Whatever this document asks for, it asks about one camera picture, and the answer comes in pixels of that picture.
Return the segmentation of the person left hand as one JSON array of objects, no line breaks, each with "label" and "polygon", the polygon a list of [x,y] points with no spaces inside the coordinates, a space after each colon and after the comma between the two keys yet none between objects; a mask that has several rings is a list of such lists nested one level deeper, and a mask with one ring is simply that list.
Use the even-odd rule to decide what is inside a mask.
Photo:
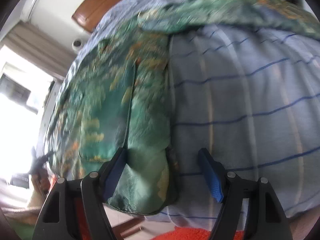
[{"label": "person left hand", "polygon": [[50,181],[47,174],[33,174],[31,181],[37,193],[47,195],[50,189]]}]

